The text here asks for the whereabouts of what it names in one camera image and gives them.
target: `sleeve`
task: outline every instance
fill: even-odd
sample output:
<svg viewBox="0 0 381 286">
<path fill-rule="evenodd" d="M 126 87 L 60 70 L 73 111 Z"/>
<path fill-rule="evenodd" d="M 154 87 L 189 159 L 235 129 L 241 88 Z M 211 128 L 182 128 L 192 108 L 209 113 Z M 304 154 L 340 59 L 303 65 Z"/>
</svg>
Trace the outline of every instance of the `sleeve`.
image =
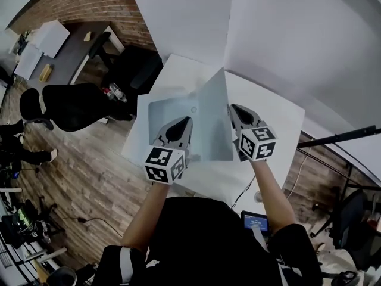
<svg viewBox="0 0 381 286">
<path fill-rule="evenodd" d="M 104 249 L 93 286 L 119 286 L 131 281 L 132 275 L 144 269 L 145 258 L 134 248 L 108 246 Z"/>
<path fill-rule="evenodd" d="M 303 285 L 323 285 L 320 264 L 312 243 L 302 225 L 289 225 L 279 230 L 268 243 L 268 250 L 279 263 L 299 270 Z"/>
</svg>

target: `person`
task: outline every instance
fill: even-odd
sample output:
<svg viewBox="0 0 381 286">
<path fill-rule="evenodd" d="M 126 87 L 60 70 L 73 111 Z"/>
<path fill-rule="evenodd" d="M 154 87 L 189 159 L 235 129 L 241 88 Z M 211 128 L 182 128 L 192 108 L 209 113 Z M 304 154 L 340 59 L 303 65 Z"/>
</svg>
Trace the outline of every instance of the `person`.
<svg viewBox="0 0 381 286">
<path fill-rule="evenodd" d="M 312 243 L 267 162 L 251 166 L 272 230 L 267 245 L 227 204 L 166 199 L 170 186 L 154 183 L 121 246 L 104 249 L 92 285 L 322 285 Z"/>
<path fill-rule="evenodd" d="M 58 150 L 56 148 L 51 152 L 32 152 L 23 148 L 20 138 L 15 136 L 23 132 L 24 122 L 22 120 L 12 125 L 0 125 L 0 165 L 2 169 L 11 163 L 20 161 L 41 165 L 44 162 L 52 162 L 57 157 Z"/>
</svg>

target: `wooden floor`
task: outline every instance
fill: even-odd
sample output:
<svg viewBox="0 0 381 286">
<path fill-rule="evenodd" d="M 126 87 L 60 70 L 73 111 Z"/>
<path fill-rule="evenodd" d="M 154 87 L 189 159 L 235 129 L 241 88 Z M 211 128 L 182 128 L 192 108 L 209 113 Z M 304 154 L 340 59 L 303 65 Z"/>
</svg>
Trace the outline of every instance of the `wooden floor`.
<svg viewBox="0 0 381 286">
<path fill-rule="evenodd" d="M 16 83 L 5 100 L 0 124 L 20 120 L 18 103 L 25 83 Z M 52 163 L 20 173 L 14 186 L 23 189 L 22 199 L 31 199 L 38 205 L 38 196 L 45 196 L 46 204 L 57 203 L 52 215 L 66 229 L 63 235 L 52 239 L 52 248 L 67 247 L 68 252 L 58 258 L 62 265 L 78 269 L 87 263 L 99 262 L 106 245 L 118 244 L 119 236 L 104 222 L 93 220 L 81 224 L 64 217 L 99 217 L 123 233 L 142 204 L 149 183 L 140 168 L 120 156 L 121 149 L 133 122 L 95 123 L 74 133 L 53 131 L 37 124 L 29 124 L 25 130 L 24 147 L 30 150 L 58 148 L 58 157 Z M 345 172 L 346 163 L 323 147 L 311 150 L 311 154 Z M 304 156 L 296 152 L 284 189 L 288 195 L 292 189 Z M 25 169 L 32 168 L 23 163 Z M 359 171 L 353 177 L 370 185 L 371 181 Z M 298 220 L 311 228 L 324 217 L 311 211 L 317 201 L 328 209 L 333 204 L 332 187 L 343 187 L 345 179 L 328 168 L 308 158 L 305 161 L 297 186 L 289 197 Z"/>
</svg>

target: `gray desk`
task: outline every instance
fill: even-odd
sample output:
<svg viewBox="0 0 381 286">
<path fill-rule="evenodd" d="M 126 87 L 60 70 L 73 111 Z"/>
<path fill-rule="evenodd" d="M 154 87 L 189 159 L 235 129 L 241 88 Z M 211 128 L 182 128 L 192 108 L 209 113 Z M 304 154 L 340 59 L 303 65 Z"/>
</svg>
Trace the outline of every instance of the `gray desk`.
<svg viewBox="0 0 381 286">
<path fill-rule="evenodd" d="M 88 53 L 95 40 L 108 27 L 109 22 L 84 22 L 64 24 L 70 32 L 63 46 L 55 58 L 42 56 L 35 67 L 28 84 L 36 88 L 40 93 L 47 85 L 68 85 L 83 67 Z M 83 41 L 88 31 L 92 32 L 90 41 Z M 46 83 L 39 81 L 39 76 L 46 64 L 53 67 L 53 71 Z"/>
</svg>

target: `brick wall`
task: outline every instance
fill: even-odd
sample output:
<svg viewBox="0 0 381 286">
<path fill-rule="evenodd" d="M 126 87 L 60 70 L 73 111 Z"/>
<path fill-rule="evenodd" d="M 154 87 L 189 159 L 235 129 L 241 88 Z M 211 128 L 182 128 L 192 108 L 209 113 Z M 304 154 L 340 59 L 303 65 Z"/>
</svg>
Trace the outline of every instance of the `brick wall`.
<svg viewBox="0 0 381 286">
<path fill-rule="evenodd" d="M 22 33 L 55 19 L 61 23 L 110 21 L 123 44 L 156 50 L 135 0 L 31 0 L 10 28 Z"/>
</svg>

